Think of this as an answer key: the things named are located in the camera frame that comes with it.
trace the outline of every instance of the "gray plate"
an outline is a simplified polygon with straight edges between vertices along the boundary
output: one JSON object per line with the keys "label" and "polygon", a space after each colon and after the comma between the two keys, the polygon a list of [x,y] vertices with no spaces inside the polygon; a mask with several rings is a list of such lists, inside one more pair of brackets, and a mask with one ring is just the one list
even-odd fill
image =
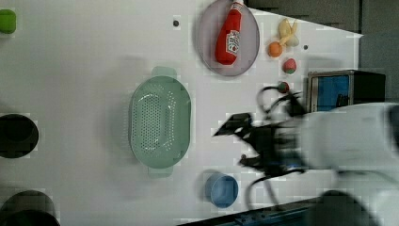
{"label": "gray plate", "polygon": [[259,28],[255,17],[243,7],[240,50],[232,65],[219,64],[215,59],[215,46],[219,31],[229,13],[232,0],[217,0],[202,14],[197,31],[197,46],[205,65],[221,75],[236,76],[246,72],[259,52]]}

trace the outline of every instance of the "ketchup bottle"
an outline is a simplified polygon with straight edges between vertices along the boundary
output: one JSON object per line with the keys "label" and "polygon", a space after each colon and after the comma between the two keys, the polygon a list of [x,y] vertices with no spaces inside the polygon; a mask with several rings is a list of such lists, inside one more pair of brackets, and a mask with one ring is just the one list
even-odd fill
{"label": "ketchup bottle", "polygon": [[231,65],[237,59],[240,46],[241,8],[243,0],[234,0],[229,14],[217,38],[215,57],[223,65]]}

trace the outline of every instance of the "toy orange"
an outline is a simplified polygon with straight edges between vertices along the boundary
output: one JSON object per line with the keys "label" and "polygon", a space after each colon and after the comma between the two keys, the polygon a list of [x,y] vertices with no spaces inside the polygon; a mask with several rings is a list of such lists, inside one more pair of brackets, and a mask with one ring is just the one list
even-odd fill
{"label": "toy orange", "polygon": [[282,53],[282,47],[277,41],[269,44],[268,53],[271,57],[279,57]]}

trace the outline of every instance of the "green colander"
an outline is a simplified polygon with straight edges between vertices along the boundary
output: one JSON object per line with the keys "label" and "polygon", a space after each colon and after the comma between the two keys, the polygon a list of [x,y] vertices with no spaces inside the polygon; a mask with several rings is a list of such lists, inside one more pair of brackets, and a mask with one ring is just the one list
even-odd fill
{"label": "green colander", "polygon": [[190,143],[191,101],[171,68],[155,67],[130,106],[130,146],[151,177],[167,177]]}

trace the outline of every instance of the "tabletop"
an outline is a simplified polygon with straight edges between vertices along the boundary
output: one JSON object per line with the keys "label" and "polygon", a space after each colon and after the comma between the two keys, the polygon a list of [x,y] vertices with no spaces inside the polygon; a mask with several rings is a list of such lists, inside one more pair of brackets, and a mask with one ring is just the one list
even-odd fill
{"label": "tabletop", "polygon": [[[200,15],[212,2],[0,1],[18,16],[17,31],[0,37],[0,113],[27,115],[40,130],[31,154],[0,159],[0,202],[18,191],[43,191],[61,225],[176,225],[246,211],[244,191],[262,175],[237,163],[253,151],[235,137],[212,134],[233,113],[260,120],[255,97],[263,86],[286,81],[302,90],[310,71],[356,69],[359,35],[298,21],[299,46],[272,59],[266,46],[285,17],[252,9],[258,57],[244,74],[223,77],[203,65],[195,44]],[[287,76],[281,65],[289,57],[298,69]],[[150,178],[136,160],[127,129],[132,94],[155,66],[174,68],[192,100],[190,147],[163,179]],[[203,198],[212,170],[239,183],[238,199],[227,209]],[[286,203],[316,197],[332,181],[328,170],[310,171],[273,179],[272,186]],[[252,200],[256,207],[272,205],[262,184]]]}

